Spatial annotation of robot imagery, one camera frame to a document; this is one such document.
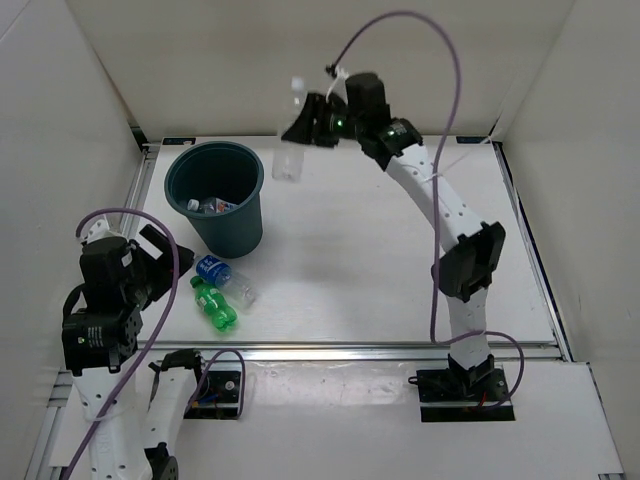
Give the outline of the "clear unlabelled plastic bottle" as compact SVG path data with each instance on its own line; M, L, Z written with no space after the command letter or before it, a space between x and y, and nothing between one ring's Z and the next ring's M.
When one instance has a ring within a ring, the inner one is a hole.
M284 107L278 119L278 138L298 118L306 100L305 81L302 77L291 78L290 92L285 97ZM280 140L274 150L271 176L274 180L295 183L301 179L304 148L295 143Z

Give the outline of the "green soda bottle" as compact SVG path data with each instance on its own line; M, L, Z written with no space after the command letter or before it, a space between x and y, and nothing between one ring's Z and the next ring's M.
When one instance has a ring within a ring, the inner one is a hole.
M237 313L216 287L199 276L190 279L190 286L196 305L218 331L225 332L235 326Z

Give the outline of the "clear labelled square bottle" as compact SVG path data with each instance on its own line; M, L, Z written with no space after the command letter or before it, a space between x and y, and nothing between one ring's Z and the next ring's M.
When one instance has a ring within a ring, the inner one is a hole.
M210 197L202 200L190 199L187 202L188 211L206 215L225 213L227 211L235 209L236 207L236 204L217 197Z

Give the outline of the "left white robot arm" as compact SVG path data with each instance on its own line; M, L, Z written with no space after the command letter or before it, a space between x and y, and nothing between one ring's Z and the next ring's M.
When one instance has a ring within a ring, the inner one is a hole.
M160 250L158 258L104 219L91 225L81 241L83 282L63 307L65 366L89 427L80 450L89 455L93 479L178 478L174 445L187 401L210 386L200 355L187 349L150 363L150 397L136 392L141 313L194 262L191 250L172 247L155 227L145 226L142 235Z

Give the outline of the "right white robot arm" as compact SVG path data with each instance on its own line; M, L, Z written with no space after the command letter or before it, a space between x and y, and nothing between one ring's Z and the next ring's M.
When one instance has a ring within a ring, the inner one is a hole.
M494 370L486 338L486 301L506 232L484 221L433 170L422 136L404 118L392 116L383 82L371 72L346 80L346 94L309 92L293 79L293 105L282 128L284 142L333 148L354 140L395 180L434 230L431 275L448 305L452 343L449 387L460 399L480 393Z

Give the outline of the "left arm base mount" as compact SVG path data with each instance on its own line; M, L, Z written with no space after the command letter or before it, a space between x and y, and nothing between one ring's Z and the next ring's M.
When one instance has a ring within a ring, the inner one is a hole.
M213 369L206 374L206 381L198 396L184 414L192 420L238 420L240 405L244 400L244 368Z

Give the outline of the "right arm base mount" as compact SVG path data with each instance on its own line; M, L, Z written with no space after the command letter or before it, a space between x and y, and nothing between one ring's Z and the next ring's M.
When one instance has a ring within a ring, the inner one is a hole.
M470 390L465 390L448 369L418 370L408 378L418 389L422 423L510 422L511 401L496 406L509 392L504 370L495 369Z

